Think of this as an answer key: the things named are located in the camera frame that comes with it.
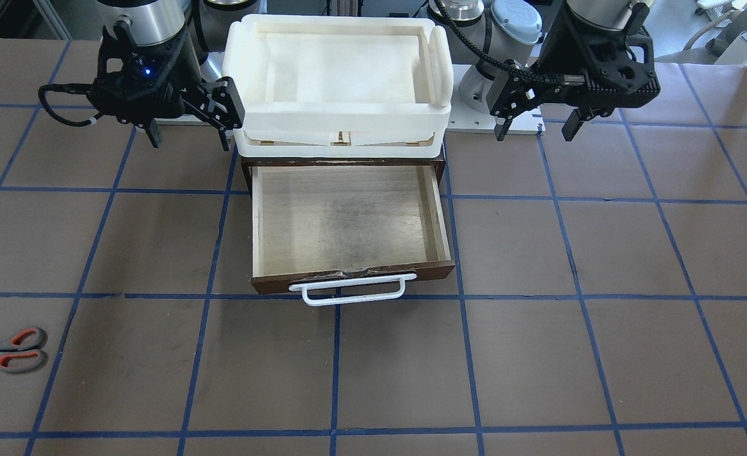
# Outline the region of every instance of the drawer front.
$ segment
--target drawer front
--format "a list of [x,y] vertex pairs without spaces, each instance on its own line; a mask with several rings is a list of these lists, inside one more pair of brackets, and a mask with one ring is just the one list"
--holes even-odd
[[387,167],[253,167],[252,285],[292,285],[454,269],[436,170]]

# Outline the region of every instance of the wooden drawer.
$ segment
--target wooden drawer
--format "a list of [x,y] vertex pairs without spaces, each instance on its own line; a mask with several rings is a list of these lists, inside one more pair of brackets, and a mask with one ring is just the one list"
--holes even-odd
[[[431,165],[252,168],[252,286],[310,305],[394,298],[454,269]],[[315,300],[310,289],[399,282],[399,292]]]

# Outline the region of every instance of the scissors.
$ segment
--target scissors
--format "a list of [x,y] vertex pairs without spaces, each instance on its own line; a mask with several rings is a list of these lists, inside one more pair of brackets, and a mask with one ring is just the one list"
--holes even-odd
[[[9,340],[0,341],[0,370],[7,373],[29,372],[38,369],[46,361],[46,354],[40,350],[46,342],[46,332],[32,326],[22,329]],[[11,361],[28,360],[27,363]]]

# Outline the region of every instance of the white plastic container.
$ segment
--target white plastic container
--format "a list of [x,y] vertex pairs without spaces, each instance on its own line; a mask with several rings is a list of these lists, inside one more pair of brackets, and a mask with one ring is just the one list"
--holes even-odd
[[434,158],[451,111],[442,27],[422,18],[248,15],[223,75],[246,113],[243,156]]

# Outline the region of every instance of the white handle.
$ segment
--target white handle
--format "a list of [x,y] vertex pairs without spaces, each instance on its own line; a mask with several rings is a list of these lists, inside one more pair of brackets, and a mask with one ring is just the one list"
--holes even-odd
[[[397,274],[393,276],[376,276],[360,278],[344,278],[340,280],[329,280],[327,282],[296,283],[289,286],[289,291],[300,291],[303,301],[310,306],[331,306],[335,304],[367,303],[370,301],[395,300],[404,295],[407,281],[416,278],[416,274]],[[324,300],[313,300],[309,297],[310,289],[337,288],[338,286],[375,285],[379,283],[398,282],[399,290],[391,293],[362,294],[361,296],[342,296],[339,298],[325,298]]]

